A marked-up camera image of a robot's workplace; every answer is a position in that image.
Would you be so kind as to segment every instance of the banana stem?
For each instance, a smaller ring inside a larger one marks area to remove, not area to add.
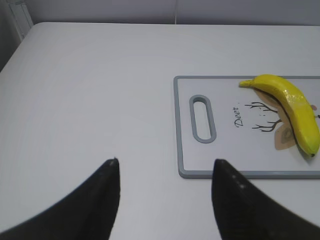
[[[245,80],[239,82],[239,87],[251,87],[253,80]]]

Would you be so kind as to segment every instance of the white wall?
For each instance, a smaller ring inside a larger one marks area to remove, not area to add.
[[[34,23],[320,25],[320,0],[25,0]]]

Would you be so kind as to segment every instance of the yellow banana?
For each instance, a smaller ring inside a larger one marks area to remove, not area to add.
[[[301,149],[313,157],[320,146],[320,133],[314,112],[304,94],[291,82],[280,76],[264,74],[239,83],[274,96],[290,118],[293,132]]]

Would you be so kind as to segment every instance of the white table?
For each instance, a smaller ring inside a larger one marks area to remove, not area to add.
[[[178,175],[177,75],[320,76],[320,27],[41,23],[0,73],[0,231],[120,160],[111,240],[219,240],[211,181]],[[320,225],[319,180],[254,180]]]

